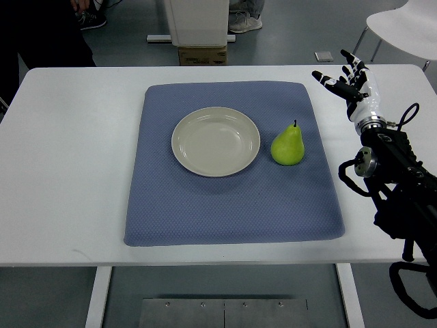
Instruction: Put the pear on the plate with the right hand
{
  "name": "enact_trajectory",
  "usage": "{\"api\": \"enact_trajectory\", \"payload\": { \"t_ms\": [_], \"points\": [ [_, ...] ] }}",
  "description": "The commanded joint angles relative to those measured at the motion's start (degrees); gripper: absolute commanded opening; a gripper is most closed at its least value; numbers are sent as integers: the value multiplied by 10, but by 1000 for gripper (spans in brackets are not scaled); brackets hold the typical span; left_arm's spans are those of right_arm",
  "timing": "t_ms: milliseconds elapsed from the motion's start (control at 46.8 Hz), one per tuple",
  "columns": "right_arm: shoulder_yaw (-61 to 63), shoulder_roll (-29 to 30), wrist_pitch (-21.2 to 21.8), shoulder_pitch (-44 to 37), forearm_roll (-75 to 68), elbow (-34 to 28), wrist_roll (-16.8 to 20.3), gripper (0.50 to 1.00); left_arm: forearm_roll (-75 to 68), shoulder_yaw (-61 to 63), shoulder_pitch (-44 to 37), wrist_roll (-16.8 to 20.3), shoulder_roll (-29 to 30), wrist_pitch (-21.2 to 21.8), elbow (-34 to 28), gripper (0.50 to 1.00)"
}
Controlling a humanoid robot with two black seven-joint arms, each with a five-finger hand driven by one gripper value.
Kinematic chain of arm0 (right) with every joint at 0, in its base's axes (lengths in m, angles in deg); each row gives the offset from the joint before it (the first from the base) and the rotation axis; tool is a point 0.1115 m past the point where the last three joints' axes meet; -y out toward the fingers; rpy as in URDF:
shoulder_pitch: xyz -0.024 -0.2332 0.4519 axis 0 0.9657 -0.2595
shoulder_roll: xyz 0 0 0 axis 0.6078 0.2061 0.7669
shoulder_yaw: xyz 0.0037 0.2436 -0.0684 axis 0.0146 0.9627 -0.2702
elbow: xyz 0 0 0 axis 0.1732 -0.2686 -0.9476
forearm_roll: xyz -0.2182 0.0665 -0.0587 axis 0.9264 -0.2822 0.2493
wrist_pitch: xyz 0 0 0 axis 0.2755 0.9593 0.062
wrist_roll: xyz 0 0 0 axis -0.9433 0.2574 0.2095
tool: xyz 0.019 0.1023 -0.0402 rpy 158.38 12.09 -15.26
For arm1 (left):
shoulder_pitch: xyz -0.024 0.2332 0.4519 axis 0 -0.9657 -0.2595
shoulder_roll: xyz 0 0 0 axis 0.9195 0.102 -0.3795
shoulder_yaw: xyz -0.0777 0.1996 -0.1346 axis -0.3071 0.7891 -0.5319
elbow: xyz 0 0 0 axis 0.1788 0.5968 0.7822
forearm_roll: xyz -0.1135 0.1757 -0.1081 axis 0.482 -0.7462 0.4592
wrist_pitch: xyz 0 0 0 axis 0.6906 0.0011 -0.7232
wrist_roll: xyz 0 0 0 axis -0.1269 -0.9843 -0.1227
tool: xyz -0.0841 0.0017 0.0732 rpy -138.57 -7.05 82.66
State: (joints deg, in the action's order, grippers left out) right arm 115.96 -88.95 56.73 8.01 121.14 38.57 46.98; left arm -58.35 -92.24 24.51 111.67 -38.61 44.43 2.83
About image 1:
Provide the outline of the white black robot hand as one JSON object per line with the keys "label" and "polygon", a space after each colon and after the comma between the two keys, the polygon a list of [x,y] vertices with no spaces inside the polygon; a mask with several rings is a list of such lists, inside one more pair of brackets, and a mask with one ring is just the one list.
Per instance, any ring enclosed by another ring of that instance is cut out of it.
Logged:
{"label": "white black robot hand", "polygon": [[361,132],[372,126],[385,127],[386,120],[380,108],[380,92],[373,72],[355,55],[342,50],[347,65],[342,67],[343,76],[334,79],[317,70],[311,75],[329,92],[344,99],[347,117]]}

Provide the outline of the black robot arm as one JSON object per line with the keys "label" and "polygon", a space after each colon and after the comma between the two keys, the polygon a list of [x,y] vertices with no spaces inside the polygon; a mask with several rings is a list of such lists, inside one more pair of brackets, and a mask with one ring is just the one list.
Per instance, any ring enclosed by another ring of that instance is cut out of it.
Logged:
{"label": "black robot arm", "polygon": [[361,134],[362,148],[339,166],[339,178],[357,194],[373,200],[374,225],[404,241],[402,260],[389,268],[399,299],[418,316],[435,319],[436,309],[417,304],[399,274],[401,270],[424,273],[436,289],[436,177],[417,160],[401,129],[418,112],[419,104],[414,103],[399,123],[366,128]]}

